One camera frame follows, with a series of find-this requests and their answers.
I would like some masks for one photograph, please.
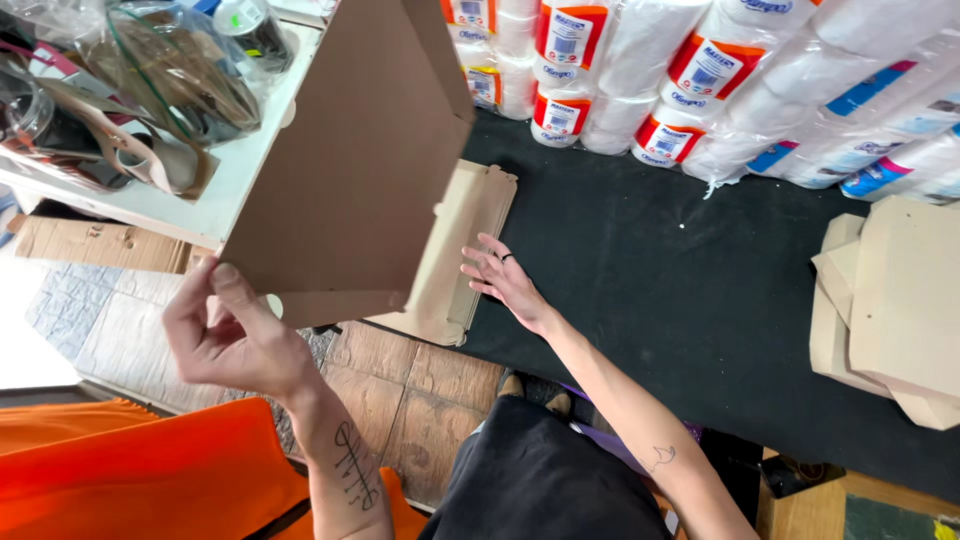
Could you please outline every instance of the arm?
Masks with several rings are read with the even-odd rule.
[[[500,257],[510,253],[488,234],[480,240]],[[756,538],[684,425],[548,305],[514,258],[501,263],[469,247],[464,255],[477,266],[461,270],[481,280],[470,286],[503,302],[520,324],[546,339],[677,509],[691,538]]]
[[[223,308],[208,325],[206,299]],[[313,363],[306,342],[257,302],[235,267],[206,258],[163,313],[180,376],[273,397],[306,455],[314,536],[394,537],[390,502],[370,449]]]

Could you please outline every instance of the black tablecloth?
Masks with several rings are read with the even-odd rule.
[[[519,177],[501,239],[547,301],[678,417],[960,503],[960,429],[920,428],[893,401],[810,370],[809,258],[830,219],[868,205],[753,177],[703,200],[699,180],[547,148],[528,123],[486,112],[463,157]],[[573,382],[487,298],[459,351]]]

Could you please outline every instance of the forearm tattoo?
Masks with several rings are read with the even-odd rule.
[[[641,459],[641,458],[639,458],[639,457],[636,459],[637,461],[640,462],[640,465],[643,465],[643,468],[646,469],[648,473],[653,473],[653,472],[657,469],[657,465],[669,463],[669,462],[673,461],[673,458],[674,458],[674,457],[677,456],[677,451],[674,450],[672,446],[670,447],[669,450],[667,450],[667,449],[665,449],[665,448],[657,448],[657,447],[655,446],[655,447],[654,447],[654,450],[657,451],[657,455],[658,455],[659,457],[658,457],[657,461],[656,461],[655,463],[653,463],[652,465],[651,465],[649,462],[647,462],[647,461],[645,461],[645,460],[643,460],[643,459]]]
[[[343,471],[343,475],[340,476],[341,479],[352,480],[352,483],[344,489],[344,493],[353,496],[349,504],[354,505],[360,502],[364,510],[373,508],[377,500],[380,499],[378,487],[381,482],[376,463],[371,465],[367,472],[364,472],[364,467],[367,466],[370,457],[370,447],[363,444],[356,426],[349,422],[344,422],[337,428],[337,432],[333,436],[333,442],[346,450],[343,458],[333,468]]]

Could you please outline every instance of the white shelf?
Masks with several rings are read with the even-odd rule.
[[[280,25],[296,36],[294,61],[271,88],[263,104],[260,129],[209,150],[220,164],[199,200],[184,201],[137,181],[113,193],[94,193],[40,171],[26,171],[6,159],[0,159],[0,182],[191,244],[218,249],[233,229],[281,129],[284,113],[293,104],[320,46],[321,31],[288,22]]]

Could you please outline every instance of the tattoo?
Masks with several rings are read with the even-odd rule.
[[[636,459],[637,461],[640,462],[640,465],[643,465],[643,468],[646,469],[648,473],[653,473],[655,470],[657,470],[657,465],[660,465],[662,463],[669,463],[673,461],[674,457],[677,456],[677,451],[674,450],[672,446],[670,447],[669,450],[665,448],[657,448],[655,446],[654,450],[657,451],[657,455],[659,456],[659,458],[657,459],[657,462],[654,463],[653,465],[647,463],[646,461],[644,461],[643,459],[640,459],[639,457]]]
[[[356,426],[349,422],[344,422],[337,428],[336,434],[333,436],[333,442],[340,447],[346,447],[347,453],[343,458],[338,461],[333,468],[340,469],[341,465],[346,465],[344,468],[344,473],[340,477],[342,479],[348,479],[352,475],[356,475],[357,479],[344,490],[344,493],[349,494],[350,490],[354,487],[358,487],[357,491],[354,491],[354,497],[349,502],[350,505],[361,501],[361,507],[364,510],[369,510],[373,508],[373,505],[376,504],[377,500],[380,498],[379,490],[375,489],[376,485],[379,485],[380,474],[377,472],[376,464],[368,470],[366,473],[361,468],[361,461],[365,461],[367,457],[370,456],[370,448],[367,447],[363,449],[363,455],[360,455],[361,446],[366,446],[362,444],[360,434],[356,433],[354,438],[354,432],[356,431]],[[371,481],[373,478],[372,475],[376,475],[374,481]]]

